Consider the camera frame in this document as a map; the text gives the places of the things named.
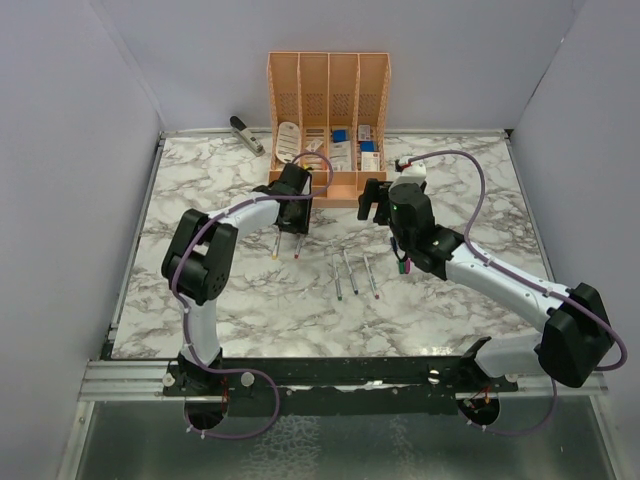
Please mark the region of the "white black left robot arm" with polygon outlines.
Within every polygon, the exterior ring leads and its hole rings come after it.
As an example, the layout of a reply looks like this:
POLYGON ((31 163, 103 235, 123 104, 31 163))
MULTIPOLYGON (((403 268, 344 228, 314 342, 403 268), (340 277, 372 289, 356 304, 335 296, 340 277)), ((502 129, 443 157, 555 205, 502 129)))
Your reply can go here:
POLYGON ((206 395, 220 385, 217 298, 230 278, 237 243, 275 225, 281 232, 306 234, 312 199, 311 173, 288 164, 268 185, 243 201, 212 213, 187 210, 178 223, 161 273, 183 307, 184 346, 180 358, 191 363, 186 382, 206 395))

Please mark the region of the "red white pen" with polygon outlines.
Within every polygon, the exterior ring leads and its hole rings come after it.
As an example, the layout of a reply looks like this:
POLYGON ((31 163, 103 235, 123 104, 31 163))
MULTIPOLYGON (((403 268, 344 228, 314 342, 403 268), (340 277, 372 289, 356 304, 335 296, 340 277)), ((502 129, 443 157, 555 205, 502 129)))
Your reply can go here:
POLYGON ((302 234, 297 236, 297 242, 296 242, 296 247, 294 251, 294 259, 296 260, 299 259, 300 257, 302 245, 304 243, 304 238, 305 238, 305 235, 302 235, 302 234))

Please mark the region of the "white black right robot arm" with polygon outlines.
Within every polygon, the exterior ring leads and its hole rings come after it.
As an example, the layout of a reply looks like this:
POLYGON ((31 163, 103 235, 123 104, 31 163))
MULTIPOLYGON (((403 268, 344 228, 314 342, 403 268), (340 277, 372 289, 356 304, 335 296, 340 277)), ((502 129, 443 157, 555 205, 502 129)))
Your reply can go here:
POLYGON ((534 327, 529 335, 476 341, 459 367, 467 389, 481 391, 498 377, 542 373, 579 388, 613 346, 594 287, 548 282, 467 245, 462 234, 437 224, 422 186, 370 179, 359 197, 358 217, 389 227, 417 269, 471 288, 534 327))

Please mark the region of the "yellow white pen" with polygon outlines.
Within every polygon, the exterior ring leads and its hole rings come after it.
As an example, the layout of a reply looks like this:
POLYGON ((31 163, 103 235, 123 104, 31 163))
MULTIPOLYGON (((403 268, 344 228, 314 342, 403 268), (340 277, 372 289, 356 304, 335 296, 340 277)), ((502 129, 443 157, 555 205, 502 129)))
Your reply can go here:
POLYGON ((275 238, 274 245, 273 245, 272 252, 271 252, 272 260, 278 259, 279 250, 280 250, 280 244, 281 244, 281 235, 278 234, 276 236, 276 238, 275 238))

